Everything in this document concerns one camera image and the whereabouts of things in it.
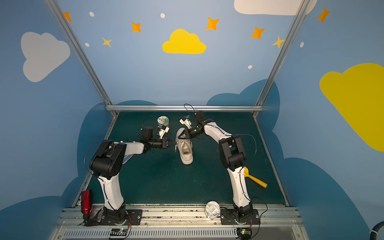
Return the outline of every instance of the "white cloud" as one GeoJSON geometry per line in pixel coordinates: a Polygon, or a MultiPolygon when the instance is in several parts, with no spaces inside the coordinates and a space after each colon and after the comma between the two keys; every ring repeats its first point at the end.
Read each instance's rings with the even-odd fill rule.
{"type": "Polygon", "coordinates": [[[26,58],[24,75],[31,82],[41,81],[70,56],[66,42],[58,41],[49,33],[27,32],[22,36],[22,51],[26,58]]]}
{"type": "MultiPolygon", "coordinates": [[[[317,0],[311,0],[308,14],[317,0]]],[[[235,0],[235,10],[242,14],[296,15],[301,0],[235,0]]]]}

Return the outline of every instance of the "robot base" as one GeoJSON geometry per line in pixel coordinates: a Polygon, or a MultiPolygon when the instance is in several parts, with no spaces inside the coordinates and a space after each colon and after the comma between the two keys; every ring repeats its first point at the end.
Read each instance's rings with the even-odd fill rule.
{"type": "Polygon", "coordinates": [[[142,210],[140,209],[125,209],[125,203],[121,205],[118,210],[110,210],[106,207],[103,208],[100,225],[107,226],[122,226],[129,224],[131,218],[131,225],[140,225],[142,210]]]}
{"type": "MultiPolygon", "coordinates": [[[[238,225],[239,223],[235,219],[235,214],[233,209],[220,209],[220,220],[221,225],[238,225]]],[[[260,216],[257,209],[253,210],[253,214],[250,216],[252,219],[252,225],[259,225],[260,224],[260,216]]],[[[241,223],[244,225],[250,225],[251,220],[248,218],[245,223],[241,223]]]]}

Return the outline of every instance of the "orange star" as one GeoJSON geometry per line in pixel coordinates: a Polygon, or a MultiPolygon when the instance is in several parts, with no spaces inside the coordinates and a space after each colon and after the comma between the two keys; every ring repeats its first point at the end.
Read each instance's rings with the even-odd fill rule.
{"type": "Polygon", "coordinates": [[[212,20],[212,19],[208,18],[208,26],[205,30],[213,29],[216,31],[216,24],[218,23],[218,21],[219,21],[219,19],[212,20]]]}
{"type": "Polygon", "coordinates": [[[64,13],[64,16],[65,16],[65,18],[68,20],[68,21],[72,21],[72,19],[70,18],[70,12],[66,12],[66,13],[64,13]]]}
{"type": "Polygon", "coordinates": [[[135,24],[133,22],[131,22],[131,23],[132,23],[132,26],[133,26],[132,32],[137,31],[137,32],[141,33],[141,30],[140,30],[141,23],[138,23],[138,24],[135,24]]]}
{"type": "Polygon", "coordinates": [[[321,22],[323,23],[325,18],[327,17],[327,15],[330,14],[330,13],[331,13],[331,11],[327,11],[324,8],[323,12],[321,13],[321,15],[317,19],[321,20],[321,22]]]}
{"type": "Polygon", "coordinates": [[[265,28],[264,28],[264,29],[258,29],[258,28],[255,28],[255,32],[254,32],[253,35],[251,36],[251,39],[253,39],[253,38],[258,38],[258,39],[260,39],[260,38],[262,37],[262,33],[263,33],[264,30],[265,30],[265,28]]]}

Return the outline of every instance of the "shoe insole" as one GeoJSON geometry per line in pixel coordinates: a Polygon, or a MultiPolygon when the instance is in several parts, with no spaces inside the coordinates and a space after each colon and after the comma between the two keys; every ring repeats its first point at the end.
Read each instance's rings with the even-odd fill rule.
{"type": "Polygon", "coordinates": [[[189,147],[187,145],[183,146],[183,154],[188,154],[190,153],[189,147]]]}

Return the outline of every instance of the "dark green table surface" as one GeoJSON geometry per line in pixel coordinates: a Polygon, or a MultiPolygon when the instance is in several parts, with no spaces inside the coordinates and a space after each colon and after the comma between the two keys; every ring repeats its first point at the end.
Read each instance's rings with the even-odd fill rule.
{"type": "MultiPolygon", "coordinates": [[[[170,130],[166,136],[175,140],[176,132],[183,127],[179,119],[187,112],[121,112],[113,127],[110,140],[132,142],[141,134],[144,126],[157,127],[157,118],[167,116],[170,119],[170,130]]],[[[205,112],[222,129],[231,134],[251,134],[241,136],[247,160],[246,166],[250,175],[266,182],[265,189],[246,178],[250,197],[260,197],[267,204],[284,204],[272,166],[267,157],[262,140],[257,131],[251,113],[213,113],[205,112]]],[[[175,148],[153,149],[153,152],[134,155],[122,166],[119,181],[121,194],[127,204],[206,204],[216,201],[220,204],[231,204],[233,198],[231,181],[227,170],[222,166],[218,152],[218,144],[204,134],[193,138],[194,160],[189,165],[181,162],[179,150],[175,148]]],[[[88,189],[93,191],[93,202],[104,203],[100,183],[92,177],[88,189]]],[[[254,199],[253,203],[262,203],[254,199]]]]}

